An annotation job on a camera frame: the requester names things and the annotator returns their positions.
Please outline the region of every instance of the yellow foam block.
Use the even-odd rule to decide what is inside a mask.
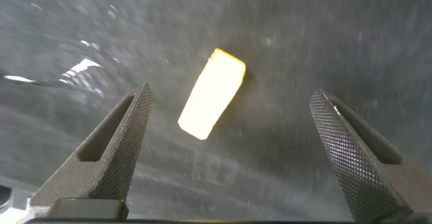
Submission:
[[[215,49],[178,119],[180,127],[200,140],[207,139],[242,84],[245,72],[243,61]]]

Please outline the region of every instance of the gray fabric surface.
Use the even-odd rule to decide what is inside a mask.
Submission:
[[[0,0],[2,74],[54,85],[83,59],[103,66],[75,75],[91,92],[0,81],[0,175],[41,186],[149,82],[130,217],[350,220],[309,99],[336,95],[432,173],[431,2]],[[216,47],[247,75],[201,142],[177,120]]]

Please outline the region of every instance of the textured metal surface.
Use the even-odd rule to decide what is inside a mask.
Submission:
[[[147,127],[151,110],[150,87],[145,86],[137,95],[137,105],[130,112],[128,123],[122,125],[124,133],[116,148],[108,148],[112,159],[104,169],[100,182],[89,194],[91,198],[125,200],[135,170],[136,160],[140,153],[142,139]]]
[[[378,221],[400,210],[337,106],[321,90],[316,90],[310,101],[315,125],[354,220]]]
[[[125,200],[151,109],[148,84],[129,92],[30,200],[47,213],[59,198]]]

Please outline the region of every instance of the yellow block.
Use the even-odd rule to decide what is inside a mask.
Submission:
[[[243,61],[215,49],[178,119],[180,127],[200,140],[207,139],[242,84],[245,72]]]

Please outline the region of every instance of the gray carpet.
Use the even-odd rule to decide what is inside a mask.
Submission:
[[[0,0],[0,176],[35,188],[127,91],[153,110],[131,218],[350,220],[308,101],[336,95],[432,174],[432,0]],[[214,48],[247,64],[209,138],[177,125]],[[62,76],[83,59],[89,67]],[[65,80],[70,88],[62,88]]]

